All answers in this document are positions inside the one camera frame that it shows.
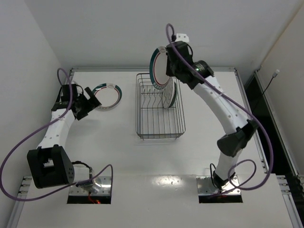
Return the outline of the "white plate green red rim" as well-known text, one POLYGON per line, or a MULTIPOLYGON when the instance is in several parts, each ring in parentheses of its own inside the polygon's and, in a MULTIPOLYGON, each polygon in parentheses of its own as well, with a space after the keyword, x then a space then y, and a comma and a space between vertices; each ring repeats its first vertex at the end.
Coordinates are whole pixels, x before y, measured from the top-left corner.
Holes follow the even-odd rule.
POLYGON ((103 83, 93 89, 93 93, 101 103, 96 109, 98 111, 109 111, 115 108, 121 101, 123 93, 118 85, 103 83))

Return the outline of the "white plate red teal rim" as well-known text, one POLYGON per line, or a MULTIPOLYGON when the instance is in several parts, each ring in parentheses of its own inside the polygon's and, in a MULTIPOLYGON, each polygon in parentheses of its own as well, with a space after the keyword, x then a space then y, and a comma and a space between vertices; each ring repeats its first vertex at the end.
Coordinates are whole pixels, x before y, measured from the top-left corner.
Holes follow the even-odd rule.
POLYGON ((158 90, 164 89, 170 80, 166 70, 167 50, 165 46, 160 46, 154 50, 149 65, 151 83, 158 90))

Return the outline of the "white plate with teal rim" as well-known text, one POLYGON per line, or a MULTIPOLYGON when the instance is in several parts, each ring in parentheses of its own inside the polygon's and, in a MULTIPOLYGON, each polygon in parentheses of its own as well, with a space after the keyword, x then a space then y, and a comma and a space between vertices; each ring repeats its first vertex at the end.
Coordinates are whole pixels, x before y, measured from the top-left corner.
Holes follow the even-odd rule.
POLYGON ((174 80, 171 78, 162 93, 162 105, 164 109, 173 106, 177 95, 177 87, 174 80))

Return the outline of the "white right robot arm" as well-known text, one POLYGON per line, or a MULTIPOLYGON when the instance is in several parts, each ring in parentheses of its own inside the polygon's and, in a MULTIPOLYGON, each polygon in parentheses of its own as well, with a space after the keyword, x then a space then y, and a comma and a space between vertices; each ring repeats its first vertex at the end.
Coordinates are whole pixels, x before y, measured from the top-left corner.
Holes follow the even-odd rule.
POLYGON ((191 48, 186 42, 177 41, 166 46, 168 76, 187 84, 204 100, 221 123, 225 132, 217 141, 220 150, 218 164, 212 174, 213 184, 221 189, 235 175, 233 166, 242 150, 253 136, 258 125, 247 119, 223 96, 214 72, 205 61, 193 62, 191 48))

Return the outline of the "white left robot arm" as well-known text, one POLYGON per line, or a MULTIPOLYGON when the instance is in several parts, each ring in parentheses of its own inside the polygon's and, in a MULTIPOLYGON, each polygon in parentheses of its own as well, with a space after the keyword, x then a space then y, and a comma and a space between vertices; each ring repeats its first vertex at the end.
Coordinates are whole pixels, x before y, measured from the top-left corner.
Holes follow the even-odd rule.
POLYGON ((63 85, 51 111, 51 121, 46 134, 36 149, 30 150, 27 160, 35 186, 38 189, 68 185, 74 181, 74 166, 65 144, 75 120, 81 120, 101 103, 89 87, 78 92, 79 85, 63 85))

